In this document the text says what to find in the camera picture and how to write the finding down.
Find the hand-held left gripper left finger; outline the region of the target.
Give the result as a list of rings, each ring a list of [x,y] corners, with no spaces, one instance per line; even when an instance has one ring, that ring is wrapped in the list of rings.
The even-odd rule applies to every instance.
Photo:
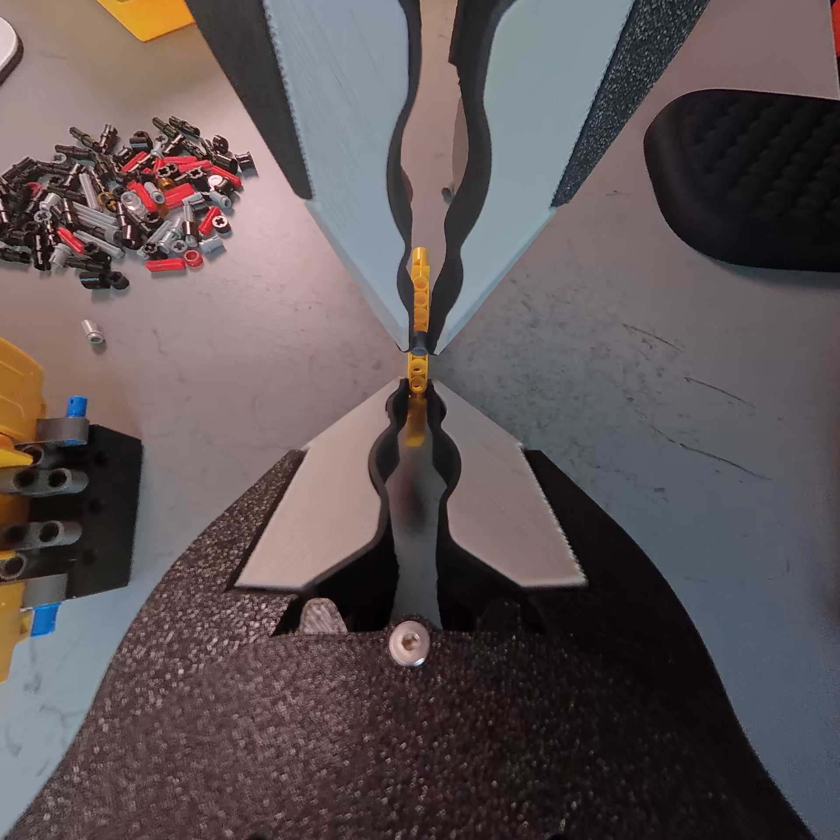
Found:
[[[395,566],[386,482],[400,456],[407,380],[316,436],[245,553],[234,586],[283,594],[389,588]]]

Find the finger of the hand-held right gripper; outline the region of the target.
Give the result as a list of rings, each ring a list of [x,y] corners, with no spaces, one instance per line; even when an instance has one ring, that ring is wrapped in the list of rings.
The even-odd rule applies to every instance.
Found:
[[[442,352],[554,215],[555,193],[633,5],[458,2],[449,59],[467,156],[444,220],[432,352]]]
[[[308,177],[308,210],[406,351],[413,215],[401,158],[421,67],[419,2],[263,6]]]

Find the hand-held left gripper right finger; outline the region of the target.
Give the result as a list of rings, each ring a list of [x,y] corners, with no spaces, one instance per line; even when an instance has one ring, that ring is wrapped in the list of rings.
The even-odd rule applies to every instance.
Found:
[[[429,393],[441,522],[467,559],[525,591],[584,587],[586,577],[523,445],[441,382]]]

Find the long yellow lego beam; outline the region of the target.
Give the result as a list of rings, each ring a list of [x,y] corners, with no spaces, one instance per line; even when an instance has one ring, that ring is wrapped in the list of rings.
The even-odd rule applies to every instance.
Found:
[[[431,299],[430,265],[427,249],[415,248],[412,254],[411,280],[413,283],[413,330],[428,331]],[[427,427],[428,357],[416,357],[408,352],[407,380],[409,395],[406,415],[406,446],[423,445]]]

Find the yellow lego robot model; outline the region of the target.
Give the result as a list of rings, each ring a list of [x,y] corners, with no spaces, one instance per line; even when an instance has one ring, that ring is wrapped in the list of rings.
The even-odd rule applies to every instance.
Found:
[[[1,340],[1,681],[60,605],[130,581],[143,447],[74,395],[48,416],[45,372]]]

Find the pile of lego pins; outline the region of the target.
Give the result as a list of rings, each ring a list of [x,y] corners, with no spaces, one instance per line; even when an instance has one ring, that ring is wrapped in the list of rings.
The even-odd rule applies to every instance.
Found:
[[[181,275],[219,256],[252,153],[221,134],[203,136],[176,116],[155,133],[98,136],[71,127],[74,144],[47,160],[24,156],[1,174],[1,260],[39,274],[73,272],[90,291],[126,291],[122,262]]]

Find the yellow bin with small parts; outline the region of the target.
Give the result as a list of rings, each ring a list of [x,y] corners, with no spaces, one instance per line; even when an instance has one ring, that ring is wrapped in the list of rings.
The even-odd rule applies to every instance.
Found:
[[[143,43],[195,24],[184,1],[97,1]]]

